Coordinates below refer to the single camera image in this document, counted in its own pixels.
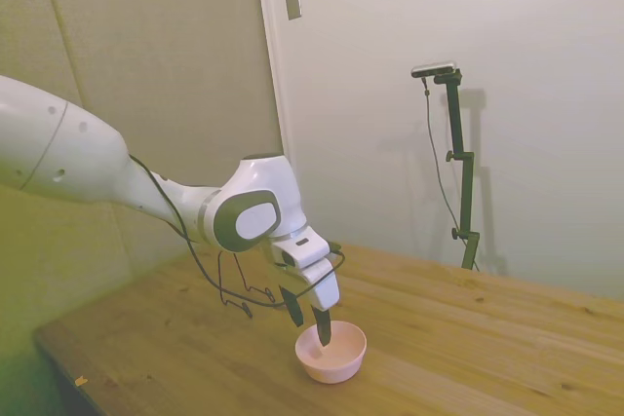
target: light switch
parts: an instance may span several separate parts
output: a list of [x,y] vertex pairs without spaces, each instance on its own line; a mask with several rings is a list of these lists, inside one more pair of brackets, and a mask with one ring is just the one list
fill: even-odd
[[301,17],[301,0],[286,0],[286,10],[289,19],[298,19]]

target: table surface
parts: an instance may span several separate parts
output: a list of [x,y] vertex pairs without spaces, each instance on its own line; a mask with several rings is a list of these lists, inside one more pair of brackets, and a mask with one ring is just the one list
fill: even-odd
[[[624,304],[346,246],[332,318],[368,338],[362,369],[333,386],[294,354],[283,309],[223,306],[191,258],[38,331],[102,413],[144,415],[624,414]],[[216,272],[216,252],[203,252]],[[259,252],[240,255],[267,285]],[[224,284],[242,292],[228,255]],[[277,292],[274,284],[268,284]]]

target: wall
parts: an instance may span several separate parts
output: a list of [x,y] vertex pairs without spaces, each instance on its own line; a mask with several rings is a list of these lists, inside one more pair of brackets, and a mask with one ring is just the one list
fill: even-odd
[[[263,0],[305,209],[344,242],[459,265],[418,64],[456,60],[482,268],[624,299],[617,0]],[[434,86],[439,156],[449,149]],[[458,207],[460,166],[441,161]]]
[[[257,0],[0,0],[0,74],[116,127],[182,183],[281,149]],[[32,330],[167,261],[163,223],[0,188],[0,414],[62,414]]]

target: door frame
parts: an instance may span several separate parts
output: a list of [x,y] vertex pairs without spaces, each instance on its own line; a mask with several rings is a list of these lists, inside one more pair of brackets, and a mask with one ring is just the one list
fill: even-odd
[[284,84],[281,73],[280,50],[277,38],[276,10],[273,0],[260,0],[262,10],[262,19],[264,20],[264,35],[266,37],[266,47],[269,54],[269,64],[271,67],[271,76],[273,78],[273,91],[275,93],[275,104],[277,107],[277,117],[280,126],[280,135],[282,137],[282,146],[284,154],[291,162],[291,166],[296,173],[296,158],[293,149],[292,128],[289,125],[289,102],[287,87]]

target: white wall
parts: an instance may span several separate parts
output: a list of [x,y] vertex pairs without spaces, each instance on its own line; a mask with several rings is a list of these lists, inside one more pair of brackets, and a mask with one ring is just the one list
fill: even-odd
[[[285,146],[316,228],[460,264],[410,77],[450,58],[478,153],[482,266],[624,298],[624,0],[301,2],[288,21],[284,0],[263,0]],[[432,99],[444,157],[444,89]],[[441,164],[458,209],[460,165]]]

